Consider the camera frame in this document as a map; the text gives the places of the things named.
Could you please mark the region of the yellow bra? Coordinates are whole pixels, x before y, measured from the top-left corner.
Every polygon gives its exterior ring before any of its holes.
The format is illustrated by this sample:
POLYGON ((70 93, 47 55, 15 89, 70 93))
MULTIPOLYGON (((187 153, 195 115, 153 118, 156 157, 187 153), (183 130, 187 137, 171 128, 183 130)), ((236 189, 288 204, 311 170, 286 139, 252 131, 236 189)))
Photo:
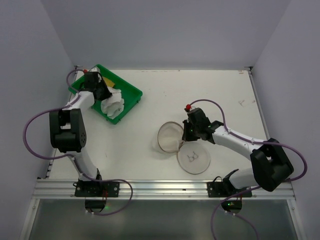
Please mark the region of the yellow bra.
POLYGON ((112 80, 108 79, 107 77, 103 77, 103 80, 109 88, 113 88, 116 85, 112 80))

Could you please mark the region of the white bra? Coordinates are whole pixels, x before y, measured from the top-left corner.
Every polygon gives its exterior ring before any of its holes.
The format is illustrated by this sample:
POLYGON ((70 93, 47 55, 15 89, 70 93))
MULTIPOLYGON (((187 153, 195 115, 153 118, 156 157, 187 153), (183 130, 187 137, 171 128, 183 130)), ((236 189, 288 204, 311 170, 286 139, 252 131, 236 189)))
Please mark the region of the white bra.
POLYGON ((115 119, 124 110, 125 100, 120 89, 108 87, 112 93, 110 98, 101 101, 100 108, 103 114, 110 119, 115 119))

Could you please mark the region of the white round mesh laundry bag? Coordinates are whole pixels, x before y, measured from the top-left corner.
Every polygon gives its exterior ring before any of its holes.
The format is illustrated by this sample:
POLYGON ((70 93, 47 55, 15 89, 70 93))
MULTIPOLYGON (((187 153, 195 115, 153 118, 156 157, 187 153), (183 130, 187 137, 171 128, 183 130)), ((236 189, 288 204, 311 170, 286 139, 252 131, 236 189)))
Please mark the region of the white round mesh laundry bag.
POLYGON ((185 172, 199 175, 209 168, 211 155, 203 145, 182 140, 183 133, 184 128, 179 123, 165 122, 152 139, 152 150, 166 156, 176 156, 185 172))

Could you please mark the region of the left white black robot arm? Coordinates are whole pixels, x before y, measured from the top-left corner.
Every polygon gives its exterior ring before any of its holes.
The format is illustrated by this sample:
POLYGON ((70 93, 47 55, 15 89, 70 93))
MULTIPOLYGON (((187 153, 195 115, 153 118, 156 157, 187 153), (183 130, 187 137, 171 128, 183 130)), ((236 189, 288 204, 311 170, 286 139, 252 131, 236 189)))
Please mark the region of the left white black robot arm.
POLYGON ((99 169, 94 165, 86 148, 87 133, 83 113, 96 101, 112 96, 103 76, 98 71, 82 71, 81 89, 74 89, 74 97, 61 109, 49 112, 50 142, 70 159, 80 181, 102 182, 99 169))

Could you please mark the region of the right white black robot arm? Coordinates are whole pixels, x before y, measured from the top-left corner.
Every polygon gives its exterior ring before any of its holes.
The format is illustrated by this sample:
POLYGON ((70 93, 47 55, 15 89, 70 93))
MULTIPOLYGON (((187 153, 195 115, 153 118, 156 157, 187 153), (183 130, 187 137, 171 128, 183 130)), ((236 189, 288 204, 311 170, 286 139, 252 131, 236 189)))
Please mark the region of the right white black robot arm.
POLYGON ((250 161, 250 168, 235 169, 222 179, 220 189, 228 196, 255 186, 272 192, 294 172, 293 165, 276 139, 250 140, 246 135, 227 130, 225 124, 218 120, 211 122, 201 108, 187 105, 184 110, 187 119, 183 121, 183 141, 201 139, 226 147, 250 161))

